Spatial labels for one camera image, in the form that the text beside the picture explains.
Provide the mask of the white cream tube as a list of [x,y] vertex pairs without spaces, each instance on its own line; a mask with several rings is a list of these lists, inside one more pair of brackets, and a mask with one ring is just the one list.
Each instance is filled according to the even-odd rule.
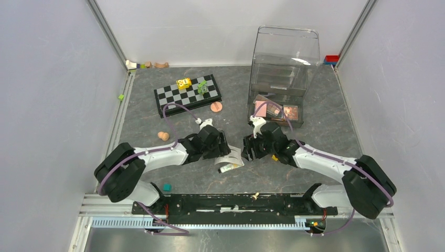
[[226,165],[220,167],[220,168],[218,169],[218,172],[219,172],[219,173],[225,173],[225,172],[228,172],[228,171],[232,171],[232,170],[234,170],[234,169],[237,169],[238,167],[239,167],[239,165],[237,165],[237,164],[229,163],[229,164],[226,164]]

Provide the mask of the pink sponge pad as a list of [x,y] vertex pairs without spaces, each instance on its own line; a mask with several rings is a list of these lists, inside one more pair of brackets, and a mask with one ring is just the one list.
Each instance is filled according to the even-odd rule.
[[265,101],[255,101],[255,116],[264,118],[266,115],[267,104],[265,104]]

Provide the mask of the brown eyeshadow palette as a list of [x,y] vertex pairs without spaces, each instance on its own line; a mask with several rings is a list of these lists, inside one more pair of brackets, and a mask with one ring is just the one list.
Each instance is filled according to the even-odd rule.
[[276,117],[276,118],[281,118],[282,117],[282,113],[280,110],[279,106],[273,105],[273,104],[267,104],[266,105],[266,113],[267,116],[269,117]]

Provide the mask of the peach powder puff brush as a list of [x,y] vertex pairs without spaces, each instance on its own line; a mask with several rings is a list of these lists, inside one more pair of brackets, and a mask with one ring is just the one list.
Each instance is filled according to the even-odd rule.
[[222,110],[222,108],[223,108],[223,105],[222,105],[222,103],[219,102],[219,101],[213,102],[213,103],[210,105],[210,109],[211,109],[211,111],[212,111],[212,112],[215,112],[215,113],[220,112],[220,111]]

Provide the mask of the small clear eyeshadow palette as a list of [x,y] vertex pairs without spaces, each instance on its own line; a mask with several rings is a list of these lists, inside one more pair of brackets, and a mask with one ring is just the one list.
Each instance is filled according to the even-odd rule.
[[298,106],[284,105],[283,111],[284,111],[285,116],[290,121],[298,121],[298,119],[299,119],[299,107]]

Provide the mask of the beige makeup sponge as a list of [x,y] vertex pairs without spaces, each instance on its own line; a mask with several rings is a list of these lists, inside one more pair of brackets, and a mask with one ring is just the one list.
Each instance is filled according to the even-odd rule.
[[170,139],[170,134],[168,132],[160,131],[160,132],[157,133],[157,136],[162,141],[167,141],[167,140]]

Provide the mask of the clear acrylic makeup organizer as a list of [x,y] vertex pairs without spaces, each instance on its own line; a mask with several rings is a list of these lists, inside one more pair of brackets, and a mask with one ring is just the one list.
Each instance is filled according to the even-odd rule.
[[280,107],[282,117],[264,117],[288,125],[284,105],[299,107],[300,128],[303,100],[320,65],[319,34],[316,30],[279,26],[258,28],[249,82],[248,116],[255,114],[255,101]]

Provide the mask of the white eyebrow stencil card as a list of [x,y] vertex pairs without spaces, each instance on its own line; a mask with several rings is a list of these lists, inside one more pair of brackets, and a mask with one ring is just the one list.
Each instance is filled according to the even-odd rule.
[[230,144],[228,146],[230,153],[225,156],[216,158],[214,164],[231,163],[238,166],[244,166],[244,162],[241,157],[241,149]]

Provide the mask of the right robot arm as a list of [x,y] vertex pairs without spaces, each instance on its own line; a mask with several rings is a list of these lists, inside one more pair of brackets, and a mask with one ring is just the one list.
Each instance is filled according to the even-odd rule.
[[386,207],[392,207],[396,185],[369,155],[359,158],[330,154],[296,139],[289,139],[275,122],[256,126],[243,138],[241,156],[246,160],[274,156],[278,162],[330,177],[343,188],[318,186],[303,200],[309,214],[324,207],[351,207],[368,219],[376,219]]

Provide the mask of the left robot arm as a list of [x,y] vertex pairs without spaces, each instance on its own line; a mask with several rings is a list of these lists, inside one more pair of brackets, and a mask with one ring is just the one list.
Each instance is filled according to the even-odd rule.
[[201,159],[215,159],[231,153],[223,131],[206,125],[198,133],[178,139],[172,144],[152,148],[134,148],[119,144],[95,169],[97,193],[113,203],[130,199],[142,203],[152,214],[165,207],[161,191],[141,176],[155,169],[181,166]]

